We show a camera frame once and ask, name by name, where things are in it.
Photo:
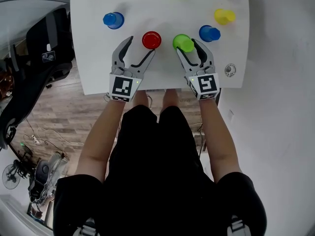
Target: sticker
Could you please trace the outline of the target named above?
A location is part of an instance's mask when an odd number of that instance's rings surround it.
[[[130,96],[132,79],[116,77],[112,94]]]
[[[232,77],[236,73],[236,67],[234,64],[228,64],[224,70],[227,77]]]
[[[203,94],[200,96],[200,100],[211,99],[211,98],[214,98],[215,96],[216,96],[215,93]]]
[[[213,75],[198,77],[201,92],[217,91],[216,81]]]
[[[41,55],[41,60],[43,61],[43,63],[51,62],[51,61],[56,60],[55,51],[43,53],[43,54]]]
[[[123,98],[123,97],[118,97],[118,96],[113,96],[113,100],[129,102],[128,98]]]
[[[195,95],[195,97],[197,97],[198,93],[196,91],[196,89],[194,88],[194,86],[192,85],[192,83],[189,81],[189,87],[191,88],[193,94]]]

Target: office chair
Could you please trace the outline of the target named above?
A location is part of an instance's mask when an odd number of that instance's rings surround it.
[[[12,98],[0,116],[0,147],[7,149],[16,127],[32,111],[46,85],[64,79],[74,59],[70,21],[64,8],[49,13],[26,35],[28,55],[16,54],[5,62],[12,69]]]

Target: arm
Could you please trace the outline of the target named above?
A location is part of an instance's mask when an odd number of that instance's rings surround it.
[[[211,172],[217,183],[231,172],[242,172],[235,145],[214,100],[200,100],[203,130],[206,136]]]
[[[84,143],[75,175],[91,175],[104,181],[107,161],[124,107],[125,102],[110,100],[107,103]]]

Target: yellow cup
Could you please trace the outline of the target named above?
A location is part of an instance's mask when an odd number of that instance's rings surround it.
[[[220,25],[226,25],[235,20],[235,13],[231,10],[217,9],[215,11],[215,20]]]

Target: green cup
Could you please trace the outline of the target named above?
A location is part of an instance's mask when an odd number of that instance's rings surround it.
[[[177,35],[173,40],[173,47],[182,49],[185,53],[190,53],[194,49],[193,41],[185,34]]]

